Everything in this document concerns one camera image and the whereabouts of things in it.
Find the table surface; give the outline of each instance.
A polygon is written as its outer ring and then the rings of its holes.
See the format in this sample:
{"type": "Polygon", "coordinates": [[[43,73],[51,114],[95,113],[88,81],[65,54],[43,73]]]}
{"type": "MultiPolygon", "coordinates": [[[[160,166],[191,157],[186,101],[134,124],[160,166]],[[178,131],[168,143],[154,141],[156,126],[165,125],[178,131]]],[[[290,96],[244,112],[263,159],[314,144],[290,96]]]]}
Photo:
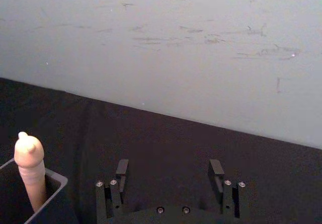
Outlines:
{"type": "Polygon", "coordinates": [[[81,223],[96,223],[95,182],[129,159],[128,211],[186,205],[218,212],[209,159],[249,190],[251,223],[322,223],[322,151],[0,79],[0,164],[19,131],[38,137],[45,166],[68,178],[81,223]]]}

